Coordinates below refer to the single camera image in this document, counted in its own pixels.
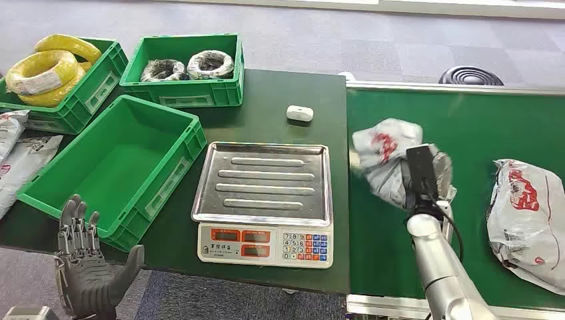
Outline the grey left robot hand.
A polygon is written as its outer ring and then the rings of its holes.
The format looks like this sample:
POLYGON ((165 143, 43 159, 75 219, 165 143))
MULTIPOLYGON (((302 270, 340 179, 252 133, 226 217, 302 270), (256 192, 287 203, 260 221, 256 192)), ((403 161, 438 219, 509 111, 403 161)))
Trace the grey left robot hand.
POLYGON ((145 263, 145 247, 132 247, 127 262, 114 274, 100 248, 99 212, 86 221, 86 210, 86 202, 74 194, 59 218, 55 253, 59 297, 73 319, 116 319, 117 306, 145 263))

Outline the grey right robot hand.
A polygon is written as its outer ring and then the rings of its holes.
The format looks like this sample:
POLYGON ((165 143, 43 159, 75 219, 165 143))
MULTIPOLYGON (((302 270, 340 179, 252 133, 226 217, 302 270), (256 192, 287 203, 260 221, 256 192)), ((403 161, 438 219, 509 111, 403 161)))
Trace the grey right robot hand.
POLYGON ((438 152, 434 156, 432 164, 436 175, 438 196, 441 200, 451 203, 457 192, 457 189, 452 185, 452 160, 446 153, 438 152))

